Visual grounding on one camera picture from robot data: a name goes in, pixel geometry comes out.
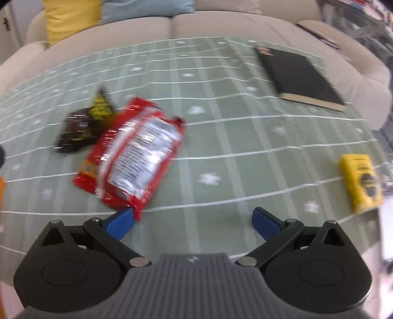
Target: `yellow pillow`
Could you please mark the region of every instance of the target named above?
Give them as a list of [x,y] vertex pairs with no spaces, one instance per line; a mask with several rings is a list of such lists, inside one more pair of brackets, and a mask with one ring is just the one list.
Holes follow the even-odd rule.
[[101,19],[101,0],[43,0],[43,3],[50,46],[97,26]]

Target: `throw pillow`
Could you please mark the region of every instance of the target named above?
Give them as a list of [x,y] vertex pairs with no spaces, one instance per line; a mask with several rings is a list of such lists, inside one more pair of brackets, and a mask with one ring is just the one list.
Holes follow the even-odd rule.
[[50,46],[97,26],[101,18],[101,0],[43,0],[43,3]]
[[173,17],[194,12],[193,0],[103,0],[100,24],[132,18]]

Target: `blue pillow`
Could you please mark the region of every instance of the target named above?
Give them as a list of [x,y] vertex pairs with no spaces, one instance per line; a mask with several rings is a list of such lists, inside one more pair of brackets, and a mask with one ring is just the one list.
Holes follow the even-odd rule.
[[100,24],[141,17],[173,17],[192,12],[193,0],[103,0]]

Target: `door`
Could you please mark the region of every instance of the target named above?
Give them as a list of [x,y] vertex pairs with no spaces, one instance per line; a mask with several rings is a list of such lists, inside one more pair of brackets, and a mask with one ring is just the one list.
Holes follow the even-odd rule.
[[17,50],[11,30],[11,18],[7,7],[0,10],[0,64],[7,60]]

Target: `cluttered table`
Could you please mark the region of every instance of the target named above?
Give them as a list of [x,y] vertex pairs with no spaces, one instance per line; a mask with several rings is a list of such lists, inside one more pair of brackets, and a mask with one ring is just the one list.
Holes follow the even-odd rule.
[[163,252],[235,258],[263,242],[250,223],[257,206],[307,226],[337,220],[360,253],[378,242],[377,214],[352,214],[338,167],[343,154],[369,154],[379,178],[390,178],[366,121],[350,103],[336,112],[277,98],[256,44],[306,55],[324,74],[320,58],[284,46],[178,39],[77,58],[4,96],[0,279],[12,284],[50,220],[80,225],[113,213],[72,185],[91,148],[75,154],[53,149],[67,114],[88,108],[101,87],[117,110],[138,96],[186,122],[177,157],[122,240],[140,254],[153,261]]

